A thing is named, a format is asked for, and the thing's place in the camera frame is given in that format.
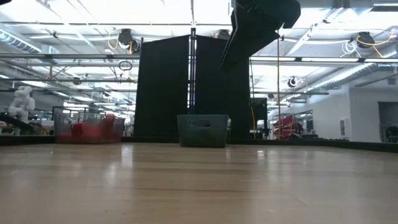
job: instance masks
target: black curtain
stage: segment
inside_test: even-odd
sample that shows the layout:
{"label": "black curtain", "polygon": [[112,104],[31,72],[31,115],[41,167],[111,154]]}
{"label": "black curtain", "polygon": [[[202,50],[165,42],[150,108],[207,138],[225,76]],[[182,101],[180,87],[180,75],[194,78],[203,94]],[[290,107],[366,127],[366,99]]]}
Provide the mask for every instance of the black curtain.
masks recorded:
{"label": "black curtain", "polygon": [[233,70],[220,70],[227,40],[197,36],[195,114],[226,114],[231,138],[248,138],[250,130],[249,59]]}
{"label": "black curtain", "polygon": [[187,113],[189,36],[142,45],[134,136],[177,137]]}

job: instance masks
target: gray plastic bin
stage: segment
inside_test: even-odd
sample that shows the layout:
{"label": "gray plastic bin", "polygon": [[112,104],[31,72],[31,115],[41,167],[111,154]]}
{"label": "gray plastic bin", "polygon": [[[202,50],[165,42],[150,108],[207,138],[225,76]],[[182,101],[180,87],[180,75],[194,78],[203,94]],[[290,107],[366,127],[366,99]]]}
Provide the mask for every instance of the gray plastic bin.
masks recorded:
{"label": "gray plastic bin", "polygon": [[227,115],[178,115],[182,147],[226,147]]}

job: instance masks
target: floor board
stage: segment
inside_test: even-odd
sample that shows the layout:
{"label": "floor board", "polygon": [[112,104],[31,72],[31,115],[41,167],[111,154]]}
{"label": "floor board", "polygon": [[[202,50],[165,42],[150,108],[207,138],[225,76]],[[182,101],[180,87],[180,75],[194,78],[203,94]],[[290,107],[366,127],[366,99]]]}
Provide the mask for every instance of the floor board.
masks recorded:
{"label": "floor board", "polygon": [[377,224],[398,154],[175,144],[0,147],[0,223]]}

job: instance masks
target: fluorescent light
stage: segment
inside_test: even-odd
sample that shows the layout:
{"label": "fluorescent light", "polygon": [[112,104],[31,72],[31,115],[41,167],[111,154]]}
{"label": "fluorescent light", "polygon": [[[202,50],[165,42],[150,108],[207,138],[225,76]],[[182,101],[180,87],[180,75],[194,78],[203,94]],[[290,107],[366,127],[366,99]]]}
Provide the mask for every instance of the fluorescent light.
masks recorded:
{"label": "fluorescent light", "polygon": [[30,39],[47,39],[53,37],[54,37],[53,35],[41,35],[41,36],[30,37]]}
{"label": "fluorescent light", "polygon": [[358,58],[303,58],[302,62],[357,62]]}
{"label": "fluorescent light", "polygon": [[63,110],[63,113],[79,113],[78,111],[68,111],[68,110]]}
{"label": "fluorescent light", "polygon": [[114,103],[94,103],[95,105],[114,105]]}
{"label": "fluorescent light", "polygon": [[85,107],[85,108],[88,107],[88,105],[77,105],[77,104],[68,103],[68,102],[63,102],[63,106],[65,106],[65,107]]}
{"label": "fluorescent light", "polygon": [[366,59],[365,62],[392,63],[392,62],[398,62],[398,59],[395,59],[395,58],[369,58],[369,59]]}
{"label": "fluorescent light", "polygon": [[70,110],[85,110],[84,108],[81,108],[81,107],[77,107],[77,108],[70,108],[70,107],[68,107],[68,108],[66,108],[66,109],[70,109]]}
{"label": "fluorescent light", "polygon": [[398,3],[374,3],[373,6],[398,6]]}
{"label": "fluorescent light", "polygon": [[68,95],[66,95],[64,93],[60,93],[60,92],[57,92],[57,91],[54,91],[53,93],[58,94],[60,96],[69,97]]}
{"label": "fluorescent light", "polygon": [[74,96],[74,98],[75,98],[76,100],[81,100],[81,101],[94,101],[94,100],[91,99],[91,98],[82,97],[82,96]]}
{"label": "fluorescent light", "polygon": [[116,106],[104,106],[104,107],[107,108],[107,109],[110,109],[110,110],[116,110],[117,109]]}
{"label": "fluorescent light", "polygon": [[113,51],[112,51],[111,49],[105,49],[105,52],[114,54]]}
{"label": "fluorescent light", "polygon": [[295,94],[286,98],[286,100],[290,100],[291,98],[299,97],[301,94]]}
{"label": "fluorescent light", "polygon": [[42,83],[42,82],[37,82],[37,81],[22,81],[22,82],[25,84],[37,86],[37,87],[48,87],[47,84]]}
{"label": "fluorescent light", "polygon": [[108,77],[102,77],[102,78],[116,78],[114,75],[110,75]]}
{"label": "fluorescent light", "polygon": [[[287,105],[281,105],[280,107],[281,108],[287,108],[288,106]],[[268,106],[268,108],[279,108],[279,106],[278,105],[272,105],[272,106]]]}
{"label": "fluorescent light", "polygon": [[[268,103],[269,103],[270,105],[276,105],[276,104],[278,104],[278,102],[276,102],[276,101],[268,101]],[[283,104],[289,104],[288,102],[279,102],[279,104],[281,104],[281,103],[283,103]]]}
{"label": "fluorescent light", "polygon": [[[257,56],[254,56],[254,57],[251,57],[250,59],[251,60],[260,60],[260,61],[273,61],[273,62],[278,61],[278,57],[257,57]],[[292,62],[294,60],[296,60],[296,58],[293,58],[293,57],[279,57],[279,61],[281,61],[281,62]]]}

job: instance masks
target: white robot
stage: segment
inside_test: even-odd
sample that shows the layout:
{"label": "white robot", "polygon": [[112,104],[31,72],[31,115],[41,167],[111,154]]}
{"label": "white robot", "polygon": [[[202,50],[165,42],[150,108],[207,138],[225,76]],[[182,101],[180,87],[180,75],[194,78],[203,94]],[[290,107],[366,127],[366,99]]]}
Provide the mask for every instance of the white robot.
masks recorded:
{"label": "white robot", "polygon": [[35,109],[35,100],[30,97],[32,87],[20,86],[14,93],[14,101],[8,108],[10,116],[17,115],[18,119],[27,123],[29,112]]}

